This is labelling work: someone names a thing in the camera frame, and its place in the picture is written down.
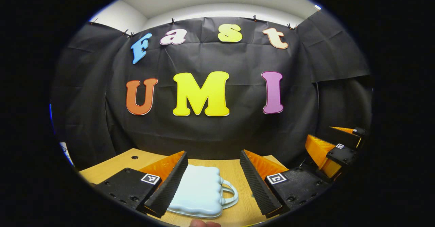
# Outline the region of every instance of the table surface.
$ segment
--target table surface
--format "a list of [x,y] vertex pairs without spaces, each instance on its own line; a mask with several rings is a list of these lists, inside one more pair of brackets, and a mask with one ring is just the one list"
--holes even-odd
[[[129,167],[134,170],[139,170],[165,157],[166,156],[141,151],[138,149],[131,149],[105,162],[82,170],[80,171],[80,174],[89,182],[99,184],[100,182],[106,180],[115,173],[121,171],[123,168]],[[264,158],[267,158],[273,162],[278,163],[279,165],[282,165],[273,156],[264,156]],[[252,192],[240,166],[239,159],[188,159],[188,161],[191,165],[202,165],[205,167],[219,168],[221,172],[221,177],[231,182],[231,184],[237,189],[239,193],[239,201],[234,206],[224,209],[220,217],[213,220],[202,219],[203,221],[217,222],[220,223],[223,227],[241,227],[266,221],[266,217],[264,215],[261,215],[260,209],[258,208],[258,205],[252,196]],[[224,192],[225,198],[229,198],[231,196],[232,195],[230,193]],[[170,212],[166,212],[161,219],[154,216],[151,217],[182,227],[188,227],[192,220],[191,217],[182,216]]]

